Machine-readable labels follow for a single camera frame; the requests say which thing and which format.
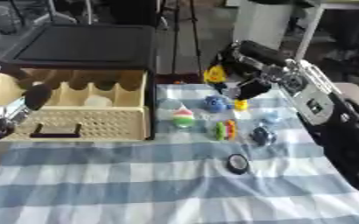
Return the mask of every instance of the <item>yellow toy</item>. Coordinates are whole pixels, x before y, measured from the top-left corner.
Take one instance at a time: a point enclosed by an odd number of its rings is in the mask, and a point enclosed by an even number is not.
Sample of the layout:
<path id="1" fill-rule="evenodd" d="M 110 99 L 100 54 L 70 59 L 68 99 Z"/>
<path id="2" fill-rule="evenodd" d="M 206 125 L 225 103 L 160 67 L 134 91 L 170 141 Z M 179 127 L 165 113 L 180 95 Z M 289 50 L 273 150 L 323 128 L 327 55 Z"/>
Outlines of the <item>yellow toy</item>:
<path id="1" fill-rule="evenodd" d="M 248 101 L 235 99 L 234 108 L 238 111 L 243 111 L 245 109 L 248 109 Z"/>
<path id="2" fill-rule="evenodd" d="M 226 81 L 226 73 L 223 66 L 217 65 L 204 72 L 204 82 L 223 83 Z"/>

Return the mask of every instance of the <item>white table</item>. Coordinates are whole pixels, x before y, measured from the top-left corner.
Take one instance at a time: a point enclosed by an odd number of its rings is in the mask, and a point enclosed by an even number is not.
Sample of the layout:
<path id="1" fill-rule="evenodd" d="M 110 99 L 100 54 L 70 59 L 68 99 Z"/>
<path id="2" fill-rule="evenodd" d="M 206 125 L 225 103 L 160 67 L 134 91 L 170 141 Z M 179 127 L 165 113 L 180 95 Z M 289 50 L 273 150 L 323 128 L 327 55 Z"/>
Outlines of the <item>white table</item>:
<path id="1" fill-rule="evenodd" d="M 302 60 L 305 57 L 307 48 L 312 41 L 313 35 L 325 10 L 359 10 L 359 0 L 326 0 L 319 1 L 318 3 L 313 0 L 308 2 L 314 4 L 316 12 L 307 26 L 305 34 L 300 42 L 298 51 L 295 55 L 296 60 Z"/>

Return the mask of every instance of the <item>drawer handle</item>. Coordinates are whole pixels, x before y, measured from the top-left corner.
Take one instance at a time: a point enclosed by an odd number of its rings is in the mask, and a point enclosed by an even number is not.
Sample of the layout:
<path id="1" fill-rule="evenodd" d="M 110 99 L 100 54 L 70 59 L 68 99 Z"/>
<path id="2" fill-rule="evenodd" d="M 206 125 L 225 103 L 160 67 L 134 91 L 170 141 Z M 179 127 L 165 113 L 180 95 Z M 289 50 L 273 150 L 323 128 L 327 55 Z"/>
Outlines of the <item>drawer handle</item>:
<path id="1" fill-rule="evenodd" d="M 34 133 L 30 134 L 30 138 L 79 138 L 81 124 L 77 123 L 74 128 L 74 133 L 40 133 L 43 129 L 43 124 L 39 123 L 37 128 L 34 130 Z"/>

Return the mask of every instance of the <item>chair leg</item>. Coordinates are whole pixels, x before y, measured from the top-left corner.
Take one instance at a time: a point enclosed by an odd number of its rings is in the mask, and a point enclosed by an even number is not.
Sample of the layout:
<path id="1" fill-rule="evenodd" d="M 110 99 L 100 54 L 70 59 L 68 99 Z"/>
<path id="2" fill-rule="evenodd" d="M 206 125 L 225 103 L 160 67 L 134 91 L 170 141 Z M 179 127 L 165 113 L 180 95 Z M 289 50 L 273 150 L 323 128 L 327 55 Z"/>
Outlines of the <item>chair leg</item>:
<path id="1" fill-rule="evenodd" d="M 54 14 L 57 14 L 57 11 L 55 10 L 55 4 L 53 0 L 45 0 L 45 5 L 47 8 L 47 15 L 50 18 L 50 22 L 54 24 Z"/>
<path id="2" fill-rule="evenodd" d="M 20 19 L 20 23 L 21 23 L 22 27 L 25 27 L 25 18 L 22 16 L 22 14 L 20 13 L 20 10 L 16 6 L 15 0 L 10 0 L 10 3 L 11 3 L 13 10 L 16 13 L 16 15 L 18 16 L 18 19 Z"/>
<path id="3" fill-rule="evenodd" d="M 169 27 L 169 23 L 167 22 L 167 19 L 165 19 L 165 17 L 161 17 L 161 21 L 163 24 L 163 29 L 165 31 L 168 31 L 170 27 Z"/>
<path id="4" fill-rule="evenodd" d="M 155 28 L 158 28 L 158 26 L 160 25 L 161 18 L 163 17 L 163 12 L 165 11 L 166 1 L 167 0 L 161 0 L 161 2 L 160 2 L 159 12 L 156 17 Z"/>

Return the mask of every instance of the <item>cloth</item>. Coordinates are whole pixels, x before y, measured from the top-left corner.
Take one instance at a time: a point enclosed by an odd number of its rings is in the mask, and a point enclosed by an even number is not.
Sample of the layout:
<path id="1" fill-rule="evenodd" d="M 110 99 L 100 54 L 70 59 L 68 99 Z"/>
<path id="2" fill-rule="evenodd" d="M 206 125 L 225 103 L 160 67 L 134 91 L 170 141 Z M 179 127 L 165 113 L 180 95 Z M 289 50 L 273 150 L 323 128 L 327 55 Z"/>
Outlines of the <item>cloth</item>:
<path id="1" fill-rule="evenodd" d="M 158 87 L 158 102 L 178 99 L 194 112 L 177 129 L 159 108 L 155 141 L 18 143 L 0 165 L 0 223 L 359 223 L 359 192 L 323 156 L 277 90 L 249 101 L 248 111 L 211 115 L 204 85 Z M 247 135 L 264 113 L 281 121 L 278 141 L 256 147 Z M 216 121 L 235 119 L 239 137 L 215 141 Z M 230 173 L 231 154 L 250 171 Z"/>

